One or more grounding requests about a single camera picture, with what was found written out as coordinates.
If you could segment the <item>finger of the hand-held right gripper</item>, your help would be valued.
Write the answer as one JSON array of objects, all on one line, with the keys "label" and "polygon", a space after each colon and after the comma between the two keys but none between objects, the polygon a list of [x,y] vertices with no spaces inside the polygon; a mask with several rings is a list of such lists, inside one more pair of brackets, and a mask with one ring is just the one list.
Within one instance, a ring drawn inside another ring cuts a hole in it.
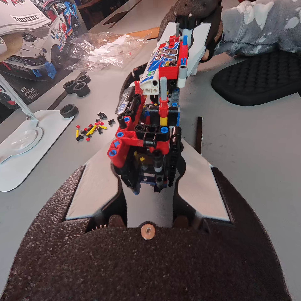
[{"label": "finger of the hand-held right gripper", "polygon": [[205,54],[206,47],[205,42],[210,30],[211,24],[200,24],[194,28],[192,32],[193,43],[188,51],[187,59],[187,76],[192,75],[192,73],[197,69],[197,66]]},{"label": "finger of the hand-held right gripper", "polygon": [[164,29],[164,32],[162,33],[160,39],[158,40],[158,47],[160,45],[166,45],[166,43],[169,44],[170,36],[175,36],[176,32],[176,23],[175,22],[169,22]]}]

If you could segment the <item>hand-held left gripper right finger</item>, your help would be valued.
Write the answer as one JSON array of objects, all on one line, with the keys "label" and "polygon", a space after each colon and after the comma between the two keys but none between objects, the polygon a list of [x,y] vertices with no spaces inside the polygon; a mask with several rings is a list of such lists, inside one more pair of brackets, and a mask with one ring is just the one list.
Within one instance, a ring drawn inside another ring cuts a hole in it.
[{"label": "hand-held left gripper right finger", "polygon": [[181,141],[173,193],[172,228],[211,232],[210,225],[232,226],[213,166],[185,140]]}]

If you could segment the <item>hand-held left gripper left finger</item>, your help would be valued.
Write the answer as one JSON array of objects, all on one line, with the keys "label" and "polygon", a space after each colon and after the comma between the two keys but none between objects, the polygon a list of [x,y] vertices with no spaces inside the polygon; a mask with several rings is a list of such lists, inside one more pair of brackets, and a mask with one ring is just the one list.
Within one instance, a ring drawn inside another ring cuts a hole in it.
[{"label": "hand-held left gripper left finger", "polygon": [[112,215],[119,215],[127,226],[122,182],[107,156],[110,145],[111,141],[85,163],[66,220],[92,218],[96,226],[104,226]]}]

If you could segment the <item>toy brick race car model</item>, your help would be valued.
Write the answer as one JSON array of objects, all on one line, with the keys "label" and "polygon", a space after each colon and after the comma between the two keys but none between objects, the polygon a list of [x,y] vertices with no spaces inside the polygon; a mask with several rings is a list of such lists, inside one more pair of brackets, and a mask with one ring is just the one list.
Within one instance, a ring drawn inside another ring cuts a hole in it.
[{"label": "toy brick race car model", "polygon": [[180,153],[179,93],[187,73],[188,37],[179,23],[169,44],[155,48],[147,64],[133,70],[135,81],[120,95],[119,123],[107,155],[124,184],[138,195],[141,183],[154,192],[172,187]]}]

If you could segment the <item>person's right forearm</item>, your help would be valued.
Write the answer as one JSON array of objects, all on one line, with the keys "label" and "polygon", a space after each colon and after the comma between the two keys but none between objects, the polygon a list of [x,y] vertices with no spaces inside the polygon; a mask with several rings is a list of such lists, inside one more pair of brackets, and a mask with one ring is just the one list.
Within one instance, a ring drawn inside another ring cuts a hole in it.
[{"label": "person's right forearm", "polygon": [[223,33],[214,56],[301,52],[301,1],[243,1],[222,13]]}]

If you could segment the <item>grey desk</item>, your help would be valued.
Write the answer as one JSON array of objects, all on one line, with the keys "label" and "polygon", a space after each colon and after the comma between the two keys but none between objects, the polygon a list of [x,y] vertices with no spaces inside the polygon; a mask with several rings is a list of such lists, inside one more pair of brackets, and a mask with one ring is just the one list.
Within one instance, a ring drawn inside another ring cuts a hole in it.
[{"label": "grey desk", "polygon": [[[58,106],[74,103],[79,114],[27,179],[1,192],[1,296],[26,231],[65,180],[111,140],[115,129],[75,140],[75,126],[91,123],[97,112],[115,111],[121,86],[136,66],[148,61],[156,46],[150,40],[126,68],[92,72],[96,85],[86,98],[68,95]],[[213,76],[239,62],[226,53],[198,67],[181,91],[183,138],[195,145],[197,117],[203,117],[202,154],[238,190],[258,215],[282,265],[293,300],[300,300],[300,96],[293,94],[254,107],[225,101],[211,87]]]}]

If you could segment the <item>pile of small brick pieces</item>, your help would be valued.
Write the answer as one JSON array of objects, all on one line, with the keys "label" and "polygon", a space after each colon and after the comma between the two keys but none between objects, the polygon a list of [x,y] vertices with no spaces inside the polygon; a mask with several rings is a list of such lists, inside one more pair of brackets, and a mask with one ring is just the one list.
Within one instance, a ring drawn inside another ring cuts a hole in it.
[{"label": "pile of small brick pieces", "polygon": [[89,142],[94,134],[98,133],[99,135],[102,135],[114,124],[114,119],[108,119],[106,113],[100,111],[97,113],[97,118],[94,123],[90,123],[87,127],[76,125],[75,139],[77,142]]}]

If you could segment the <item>white stand base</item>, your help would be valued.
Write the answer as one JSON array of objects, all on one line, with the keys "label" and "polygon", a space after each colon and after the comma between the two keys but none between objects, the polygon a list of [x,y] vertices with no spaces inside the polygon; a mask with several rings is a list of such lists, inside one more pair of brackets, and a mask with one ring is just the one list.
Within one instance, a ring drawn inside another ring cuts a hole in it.
[{"label": "white stand base", "polygon": [[1,85],[26,117],[0,145],[0,190],[9,192],[25,181],[75,116],[65,119],[58,110],[33,113],[2,75]]}]

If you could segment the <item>clear plastic bag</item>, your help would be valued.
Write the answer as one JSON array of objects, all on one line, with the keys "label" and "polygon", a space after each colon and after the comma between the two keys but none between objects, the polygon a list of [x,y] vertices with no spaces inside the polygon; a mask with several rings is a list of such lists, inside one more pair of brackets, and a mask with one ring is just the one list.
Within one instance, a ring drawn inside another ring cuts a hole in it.
[{"label": "clear plastic bag", "polygon": [[84,33],[71,40],[64,69],[88,72],[110,65],[123,68],[142,51],[150,35],[149,32],[141,37],[111,32]]}]

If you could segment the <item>black mesh pad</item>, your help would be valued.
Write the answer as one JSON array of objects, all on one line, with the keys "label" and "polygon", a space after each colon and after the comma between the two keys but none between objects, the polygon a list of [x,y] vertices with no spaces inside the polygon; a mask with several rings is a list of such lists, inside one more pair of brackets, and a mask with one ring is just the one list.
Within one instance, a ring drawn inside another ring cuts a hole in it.
[{"label": "black mesh pad", "polygon": [[300,55],[274,51],[256,55],[220,70],[213,90],[231,104],[256,106],[300,93]]}]

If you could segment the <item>toy race car box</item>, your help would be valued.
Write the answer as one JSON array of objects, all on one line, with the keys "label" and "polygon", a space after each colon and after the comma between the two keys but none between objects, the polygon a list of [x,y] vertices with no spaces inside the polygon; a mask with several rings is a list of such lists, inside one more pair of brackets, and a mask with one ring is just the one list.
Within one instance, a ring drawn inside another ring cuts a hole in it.
[{"label": "toy race car box", "polygon": [[23,32],[19,51],[1,62],[1,75],[26,104],[30,104],[65,78],[76,62],[72,41],[87,32],[79,12],[81,1],[31,1],[49,20],[48,35]]}]

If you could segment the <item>instruction booklet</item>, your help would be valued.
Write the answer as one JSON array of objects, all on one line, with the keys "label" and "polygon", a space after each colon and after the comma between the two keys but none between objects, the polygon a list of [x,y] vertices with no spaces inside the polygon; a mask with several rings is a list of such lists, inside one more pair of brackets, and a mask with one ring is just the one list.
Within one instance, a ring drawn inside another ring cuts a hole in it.
[{"label": "instruction booklet", "polygon": [[48,36],[51,21],[31,1],[0,1],[0,35],[28,33],[37,38]]}]

